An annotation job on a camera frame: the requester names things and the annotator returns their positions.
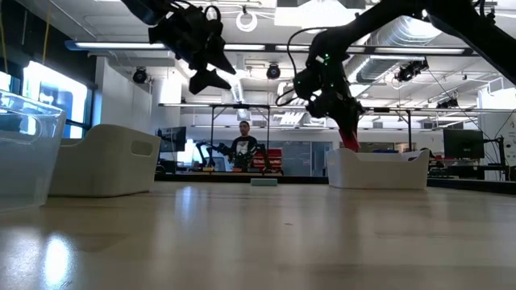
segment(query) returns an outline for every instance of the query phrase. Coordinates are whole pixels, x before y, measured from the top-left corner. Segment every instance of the man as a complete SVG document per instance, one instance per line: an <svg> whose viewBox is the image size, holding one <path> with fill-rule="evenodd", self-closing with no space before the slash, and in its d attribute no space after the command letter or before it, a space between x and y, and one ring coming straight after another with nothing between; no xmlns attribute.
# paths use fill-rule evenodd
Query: man
<svg viewBox="0 0 516 290"><path fill-rule="evenodd" d="M246 154L254 146L258 144L254 137L249 136L249 123L247 121L240 122L239 125L241 136L233 141L231 152L237 156L238 154Z"/></svg>

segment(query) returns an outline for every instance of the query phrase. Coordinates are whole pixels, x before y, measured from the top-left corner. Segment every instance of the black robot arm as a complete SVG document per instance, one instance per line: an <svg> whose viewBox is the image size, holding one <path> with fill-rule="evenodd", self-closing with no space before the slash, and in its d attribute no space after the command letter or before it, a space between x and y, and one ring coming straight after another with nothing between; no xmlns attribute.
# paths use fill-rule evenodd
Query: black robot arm
<svg viewBox="0 0 516 290"><path fill-rule="evenodd" d="M319 33L310 45L306 69L294 78L296 94L307 101L308 111L316 118L330 117L339 125L343 141L358 149L356 129L362 106L349 91L342 62L347 48L399 16L423 19L443 32L461 38L484 57L504 77L516 83L516 40L480 16L471 0L382 0L351 23ZM322 93L311 101L313 93Z"/></svg>

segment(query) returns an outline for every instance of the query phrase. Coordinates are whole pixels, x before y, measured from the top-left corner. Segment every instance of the transparent container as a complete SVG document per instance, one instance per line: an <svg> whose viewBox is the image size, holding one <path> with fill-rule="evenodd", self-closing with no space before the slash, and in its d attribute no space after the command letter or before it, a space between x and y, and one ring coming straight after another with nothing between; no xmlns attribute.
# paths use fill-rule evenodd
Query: transparent container
<svg viewBox="0 0 516 290"><path fill-rule="evenodd" d="M61 109L0 91L0 212L45 204L65 121Z"/></svg>

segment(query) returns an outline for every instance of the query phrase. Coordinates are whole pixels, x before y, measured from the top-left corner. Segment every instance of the table surface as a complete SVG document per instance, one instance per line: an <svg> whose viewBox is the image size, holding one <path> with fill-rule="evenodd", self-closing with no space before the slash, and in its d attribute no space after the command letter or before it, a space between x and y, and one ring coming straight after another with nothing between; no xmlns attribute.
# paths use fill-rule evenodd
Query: table surface
<svg viewBox="0 0 516 290"><path fill-rule="evenodd" d="M516 199L156 183L0 215L0 289L515 289Z"/></svg>

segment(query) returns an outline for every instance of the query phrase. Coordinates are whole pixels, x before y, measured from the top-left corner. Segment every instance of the ceiling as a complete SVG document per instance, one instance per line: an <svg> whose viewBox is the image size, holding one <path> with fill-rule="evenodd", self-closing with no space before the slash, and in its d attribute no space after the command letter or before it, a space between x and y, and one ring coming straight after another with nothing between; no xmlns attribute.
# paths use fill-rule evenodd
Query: ceiling
<svg viewBox="0 0 516 290"><path fill-rule="evenodd" d="M45 19L48 10L47 1L18 1L39 17ZM133 16L121 2L98 2L96 0L52 0L52 2L54 3L52 6L52 25L72 39L78 41L148 41L147 26ZM251 32L243 32L235 25L235 18L241 7L221 8L224 24L223 38L227 43L285 44L287 39L300 28L299 26L276 26L273 19L277 5L279 6L277 0L267 0L261 3L262 7L260 8L248 8L249 11L259 12L262 15L258 17L258 26ZM516 15L516 0L497 1L497 11L504 15ZM502 30L516 36L516 18L505 16L497 17L496 20L497 25ZM301 33L294 42L309 44L313 37L313 34ZM429 45L442 47L466 46L460 39L445 34L437 36ZM279 64L282 75L287 76L285 81L289 79L289 75L293 74L292 64L285 53L227 52L226 54L233 64L236 64L239 57L243 57L246 64L253 63L253 65L249 65L252 70L250 73L252 77L241 80L244 91L267 91L270 93L277 91L277 86L281 81L268 81L266 79L264 68L268 66L268 63L276 62ZM139 61L141 60L145 65L148 65L148 71L154 78L166 77L170 73L169 67L159 64L173 64L171 61L173 55L169 52L116 52L116 58L111 57L111 59L112 65L127 74L134 72L135 68L131 64L138 63L141 65ZM305 54L294 54L294 60L298 68L303 67L305 59ZM434 77L425 72L415 77L412 82L399 85L396 81L393 81L393 73L397 71L397 67L394 67L391 72L386 73L378 80L377 84L372 85L364 91L365 94L359 97L367 97L369 102L377 102L379 106L400 104L403 106L428 106L428 99L442 95L444 88L446 90L452 89L462 106L471 107L476 105L476 90L486 85L488 80L499 77L498 72L480 57L432 56L428 57L428 63ZM206 89L200 94L220 95L221 93L220 89ZM183 94L188 99L195 98L188 93L186 79Z"/></svg>

